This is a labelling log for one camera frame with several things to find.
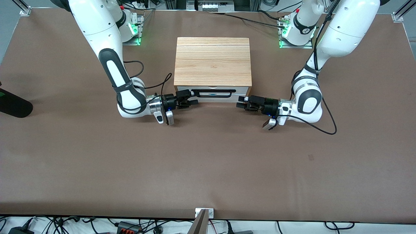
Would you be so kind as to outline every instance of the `wood grain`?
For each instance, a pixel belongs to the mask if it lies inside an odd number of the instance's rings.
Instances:
[[[174,85],[251,87],[248,38],[178,37]]]

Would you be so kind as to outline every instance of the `drawer handle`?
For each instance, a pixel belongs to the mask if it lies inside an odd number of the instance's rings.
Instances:
[[[193,92],[193,94],[195,95],[195,97],[221,97],[221,98],[228,98],[231,97],[231,95],[236,92],[236,90],[191,90]],[[219,92],[223,92],[223,93],[228,93],[228,95],[212,95],[212,94],[208,94],[208,95],[201,95],[200,93],[202,92],[214,92],[214,93],[219,93]]]

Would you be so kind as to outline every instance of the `white drawer front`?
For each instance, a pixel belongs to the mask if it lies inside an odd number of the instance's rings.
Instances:
[[[178,90],[212,90],[212,92],[200,92],[200,95],[208,97],[192,97],[189,100],[197,99],[199,102],[238,102],[239,96],[245,96],[248,87],[209,87],[209,86],[178,86]],[[228,96],[230,93],[215,92],[215,90],[235,90],[231,97],[222,98],[220,96]]]

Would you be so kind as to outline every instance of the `brown tabletop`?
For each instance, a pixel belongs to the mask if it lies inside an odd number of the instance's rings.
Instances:
[[[156,11],[124,60],[141,60],[141,79],[158,84],[174,71],[177,37],[248,37],[251,94],[264,97],[289,98],[311,53],[280,49],[268,26]],[[33,9],[0,67],[2,88],[34,105],[24,119],[0,113],[0,213],[192,218],[212,207],[217,219],[416,222],[415,74],[403,25],[378,15],[319,76],[335,136],[295,122],[264,131],[267,116],[235,104],[175,111],[173,126],[124,119],[71,14]],[[317,125],[333,129],[326,111]]]

